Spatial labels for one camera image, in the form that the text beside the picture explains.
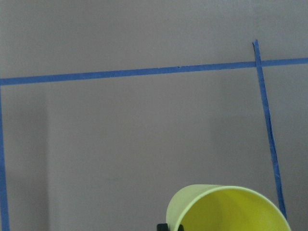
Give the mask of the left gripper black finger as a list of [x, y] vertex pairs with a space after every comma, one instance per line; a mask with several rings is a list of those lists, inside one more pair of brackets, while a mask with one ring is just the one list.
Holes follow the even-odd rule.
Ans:
[[[170, 228], [167, 223], [160, 223], [160, 224], [157, 224], [156, 230], [157, 231], [170, 231]], [[182, 225], [179, 225], [177, 231], [184, 231], [184, 227]]]

